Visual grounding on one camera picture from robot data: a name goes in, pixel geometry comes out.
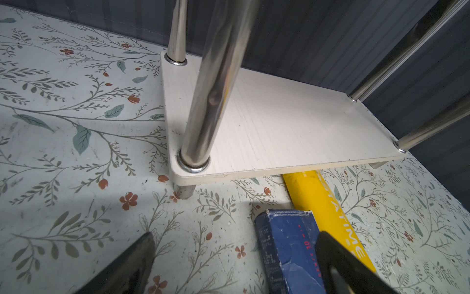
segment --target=yellow poster tube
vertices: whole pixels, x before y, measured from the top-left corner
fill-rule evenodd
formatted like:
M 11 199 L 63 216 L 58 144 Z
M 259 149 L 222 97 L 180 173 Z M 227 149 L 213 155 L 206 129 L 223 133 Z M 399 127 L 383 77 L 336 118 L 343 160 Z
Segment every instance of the yellow poster tube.
M 295 209 L 312 211 L 320 231 L 328 232 L 371 271 L 376 269 L 321 174 L 283 175 Z

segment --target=blue cardboard box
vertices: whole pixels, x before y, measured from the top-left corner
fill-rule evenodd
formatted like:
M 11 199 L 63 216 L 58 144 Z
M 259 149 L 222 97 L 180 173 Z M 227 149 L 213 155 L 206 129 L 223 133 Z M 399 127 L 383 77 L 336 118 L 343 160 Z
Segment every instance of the blue cardboard box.
M 255 226 L 271 294 L 325 293 L 315 254 L 320 230 L 311 211 L 270 209 Z

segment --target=metal leg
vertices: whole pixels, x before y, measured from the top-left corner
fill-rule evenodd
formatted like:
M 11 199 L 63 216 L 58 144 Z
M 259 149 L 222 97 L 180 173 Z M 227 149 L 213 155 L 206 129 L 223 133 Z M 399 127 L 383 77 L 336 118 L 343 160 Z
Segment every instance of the metal leg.
M 259 0 L 217 1 L 183 137 L 181 161 L 201 171 L 242 64 Z
M 393 144 L 400 152 L 406 153 L 408 150 L 415 147 L 422 141 L 434 136 L 438 132 L 467 117 L 468 115 L 470 115 L 470 92 L 465 94 L 457 102 L 445 108 L 438 115 L 425 122 L 419 128 L 411 131 L 408 135 L 403 136 Z M 386 162 L 371 163 L 370 166 L 373 168 L 378 168 Z
M 165 60 L 174 65 L 186 65 L 186 18 L 188 0 L 176 0 L 173 10 L 170 42 Z
M 178 195 L 180 199 L 188 199 L 189 197 L 193 195 L 194 190 L 196 189 L 196 185 L 191 185 L 191 186 L 175 185 L 174 188 L 176 191 L 176 195 Z
M 457 0 L 449 1 L 448 7 L 445 9 L 440 16 L 437 10 L 430 10 L 427 15 L 425 15 L 418 24 L 422 26 L 429 25 L 434 22 L 434 24 L 423 33 L 416 32 L 416 26 L 405 36 L 405 42 L 402 40 L 400 42 L 401 46 L 399 47 L 400 52 L 397 56 L 392 59 L 386 66 L 380 69 L 376 74 L 374 74 L 370 79 L 368 79 L 361 87 L 359 87 L 354 93 L 351 94 L 351 100 L 353 101 L 364 101 L 369 97 L 372 92 L 374 92 L 387 78 L 389 78 L 405 61 L 410 58 L 413 53 L 415 53 L 427 40 L 429 40 L 437 31 L 442 28 L 461 8 L 467 4 L 469 0 Z

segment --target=white shelf board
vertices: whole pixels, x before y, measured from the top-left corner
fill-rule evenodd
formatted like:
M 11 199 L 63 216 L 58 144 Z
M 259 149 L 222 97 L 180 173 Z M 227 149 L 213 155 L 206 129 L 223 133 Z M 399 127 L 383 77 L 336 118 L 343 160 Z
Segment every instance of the white shelf board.
M 211 163 L 199 174 L 178 166 L 201 58 L 175 66 L 162 56 L 172 180 L 195 185 L 404 158 L 393 136 L 345 93 L 241 68 Z

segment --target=shelf surface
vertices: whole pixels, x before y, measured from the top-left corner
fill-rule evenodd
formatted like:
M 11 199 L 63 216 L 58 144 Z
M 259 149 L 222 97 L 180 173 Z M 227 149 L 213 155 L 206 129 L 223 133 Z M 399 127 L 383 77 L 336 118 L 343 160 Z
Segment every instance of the shelf surface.
M 393 136 L 345 93 L 241 68 L 199 174 L 178 166 L 201 58 L 175 66 L 162 58 L 172 180 L 194 185 L 404 158 Z

